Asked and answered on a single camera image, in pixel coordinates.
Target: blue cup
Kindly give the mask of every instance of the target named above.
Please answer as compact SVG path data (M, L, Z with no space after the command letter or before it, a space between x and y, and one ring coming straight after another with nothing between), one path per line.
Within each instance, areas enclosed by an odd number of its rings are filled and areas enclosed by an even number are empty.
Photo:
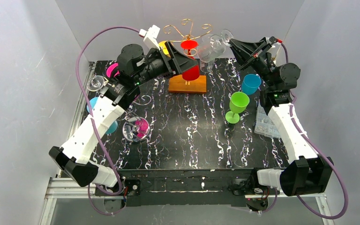
M90 104L92 108L94 108L94 106L96 105L97 99L98 97L94 97L90 100ZM86 110L88 111L88 113L90 113L88 105L86 105ZM108 128L105 134L106 135L112 134L117 130L117 128L118 128L118 122L114 121L114 123L111 124L111 126Z
M260 87L260 84L262 84L262 80L258 75L248 74L245 76L245 78L243 78L241 86L242 92L247 95L252 95Z

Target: gray wall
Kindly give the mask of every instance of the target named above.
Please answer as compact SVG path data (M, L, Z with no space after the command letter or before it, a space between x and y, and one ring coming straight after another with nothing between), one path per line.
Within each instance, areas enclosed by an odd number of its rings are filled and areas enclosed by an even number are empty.
M184 18L194 20L192 34L195 36L203 33L202 24L209 23L213 26L212 33L218 34L226 28L240 40L253 42L264 36L284 38L303 1L56 0L81 46L100 30L118 25L146 30L153 24L161 29L172 24L187 34L189 26L180 24ZM180 40L180 35L175 31L167 35L161 30L158 40ZM144 46L142 39L132 31L110 31L92 43L85 55L89 60L113 60L122 47L130 43ZM232 57L230 49L223 57Z
M296 112L308 136L333 158L350 195L336 224L360 224L360 1L306 0L285 39L301 68ZM332 175L332 214L343 194Z
M0 224L39 222L58 170L48 151L67 139L80 95L79 51L54 0L0 0Z

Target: black marble table surface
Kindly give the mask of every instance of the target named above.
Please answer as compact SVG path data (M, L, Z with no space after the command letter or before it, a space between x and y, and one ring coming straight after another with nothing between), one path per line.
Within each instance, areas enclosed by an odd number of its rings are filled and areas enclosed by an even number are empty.
M105 75L113 61L97 61L95 74ZM169 80L157 78L144 84L141 95L151 97L147 105L135 105L135 113L151 125L148 139L131 144L118 129L103 137L113 162L120 169L219 169L251 167L286 167L286 149L279 139L255 134L254 123L258 91L250 96L241 121L228 124L230 96L240 91L243 77L253 71L238 70L235 59L216 59L213 72L207 75L207 90L201 94L168 92ZM96 96L89 93L89 98ZM91 160L108 166L99 146Z

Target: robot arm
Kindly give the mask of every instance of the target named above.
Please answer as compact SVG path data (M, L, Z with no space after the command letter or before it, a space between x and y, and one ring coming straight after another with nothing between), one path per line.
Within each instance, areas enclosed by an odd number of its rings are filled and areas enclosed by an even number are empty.
M332 169L301 136L306 132L296 116L290 97L290 89L297 86L300 69L294 63L276 66L268 52L275 43L281 42L275 37L265 37L256 43L230 40L231 50L240 68L251 66L265 81L267 88L260 92L260 104L277 127L289 157L289 166L284 170L256 170L251 178L254 183L250 186L282 189L287 196L321 193L326 189ZM295 120L301 133L291 119Z
M151 46L147 55L140 45L130 44L123 47L117 58L118 67L112 71L119 75L111 76L109 82L100 90L100 96L93 108L94 121L98 134L103 136L108 128L125 113L130 104L140 94L139 86L160 75L170 78L175 74L197 65L196 60L178 52L170 42L163 50L155 48L156 27L141 32L144 42ZM53 146L49 155L68 176L84 187L90 183L114 187L117 178L112 168L90 161L90 156L98 141L88 115L75 133L60 147Z

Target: plastic container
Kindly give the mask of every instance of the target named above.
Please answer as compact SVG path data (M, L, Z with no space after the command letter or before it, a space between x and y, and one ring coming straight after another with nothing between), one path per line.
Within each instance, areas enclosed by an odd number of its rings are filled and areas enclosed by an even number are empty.
M266 115L263 107L260 105L260 102L257 106L255 133L270 138L281 138L277 127Z

